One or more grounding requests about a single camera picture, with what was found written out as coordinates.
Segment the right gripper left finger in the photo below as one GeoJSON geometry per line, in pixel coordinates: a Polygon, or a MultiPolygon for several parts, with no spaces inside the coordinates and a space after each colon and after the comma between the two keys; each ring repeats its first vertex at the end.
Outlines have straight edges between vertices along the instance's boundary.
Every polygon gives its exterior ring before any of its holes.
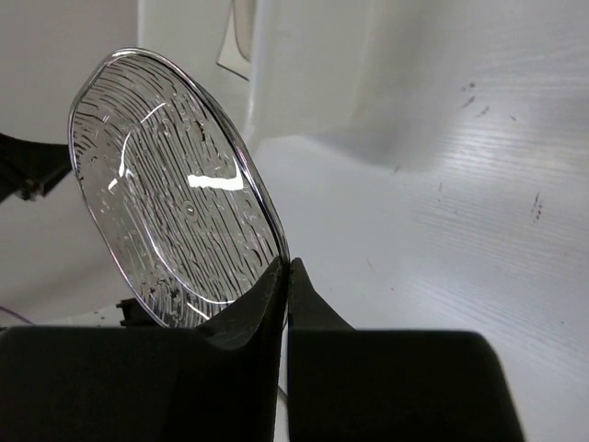
{"type": "Polygon", "coordinates": [[[5,441],[270,441],[282,263],[193,329],[14,326],[1,333],[5,441]]]}

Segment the square white plate black rim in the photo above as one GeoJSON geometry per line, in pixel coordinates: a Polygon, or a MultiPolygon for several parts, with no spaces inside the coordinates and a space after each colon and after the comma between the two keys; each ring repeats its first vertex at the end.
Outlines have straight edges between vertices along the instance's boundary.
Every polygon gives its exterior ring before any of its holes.
{"type": "Polygon", "coordinates": [[[223,44],[217,64],[249,80],[253,47],[256,0],[233,0],[229,9],[223,44]]]}

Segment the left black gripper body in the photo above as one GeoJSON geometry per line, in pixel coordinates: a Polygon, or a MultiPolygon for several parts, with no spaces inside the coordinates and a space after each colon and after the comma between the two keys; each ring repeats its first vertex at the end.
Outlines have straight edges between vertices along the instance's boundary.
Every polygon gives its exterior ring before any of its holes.
{"type": "Polygon", "coordinates": [[[72,171],[68,145],[1,134],[1,200],[45,197],[72,171]]]}

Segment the clear glass dish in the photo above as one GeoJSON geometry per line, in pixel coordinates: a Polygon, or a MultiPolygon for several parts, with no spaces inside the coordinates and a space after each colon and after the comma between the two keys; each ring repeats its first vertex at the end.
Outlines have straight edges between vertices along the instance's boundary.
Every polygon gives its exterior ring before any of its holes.
{"type": "Polygon", "coordinates": [[[68,147],[100,236],[159,325],[200,326],[288,261],[282,222],[238,129],[166,57],[108,55],[75,97],[68,147]]]}

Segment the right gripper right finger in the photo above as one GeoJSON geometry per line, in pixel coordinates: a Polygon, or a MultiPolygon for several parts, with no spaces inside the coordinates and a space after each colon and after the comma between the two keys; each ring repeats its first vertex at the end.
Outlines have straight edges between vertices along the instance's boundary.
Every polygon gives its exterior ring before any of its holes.
{"type": "Polygon", "coordinates": [[[356,330],[300,259],[288,285],[293,441],[521,441],[502,365],[473,331],[356,330]]]}

